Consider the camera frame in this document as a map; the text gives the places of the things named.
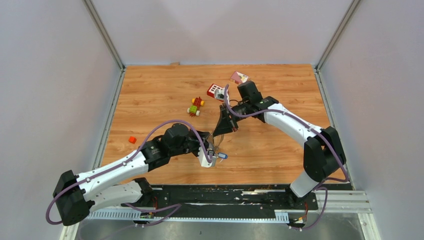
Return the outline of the large clear keyring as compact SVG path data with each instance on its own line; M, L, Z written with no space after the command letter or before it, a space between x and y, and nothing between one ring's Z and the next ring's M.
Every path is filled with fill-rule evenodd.
M224 140L225 135L213 136L212 137L212 146L215 151L219 150L221 143Z

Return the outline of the bunch of coloured keys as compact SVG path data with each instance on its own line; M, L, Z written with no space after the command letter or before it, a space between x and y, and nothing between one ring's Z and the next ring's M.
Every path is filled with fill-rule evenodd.
M223 152L218 152L215 154L216 158L220 160L220 162L222 162L223 160L226 160L228 158L228 155L226 153Z

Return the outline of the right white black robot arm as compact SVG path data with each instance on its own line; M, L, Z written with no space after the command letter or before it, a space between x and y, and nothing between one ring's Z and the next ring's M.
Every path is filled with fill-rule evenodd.
M230 106L227 87L212 85L208 95L222 101L220 116L213 136L229 134L238 130L238 122L253 117L276 127L294 139L303 148L303 172L289 185L285 195L286 204L298 209L306 201L306 195L330 179L338 169L344 174L343 182L349 181L344 167L346 156L338 131L329 126L322 128L298 117L271 96L263 97L253 81L238 85L241 100Z

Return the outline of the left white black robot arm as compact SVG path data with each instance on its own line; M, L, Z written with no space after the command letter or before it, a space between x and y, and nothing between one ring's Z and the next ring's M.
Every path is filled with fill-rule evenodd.
M110 192L120 194L125 204L137 202L142 207L149 206L153 193L141 187L139 180L130 182L129 187L134 186L134 190L120 182L160 168L175 156L193 154L202 167L215 165L217 157L215 147L208 140L209 132L197 131L183 120L170 120L169 124L171 127L164 134L153 137L151 131L136 150L119 160L78 174L72 170L63 172L46 210L46 221L51 225L74 225L91 212L118 204L118 197L106 196Z

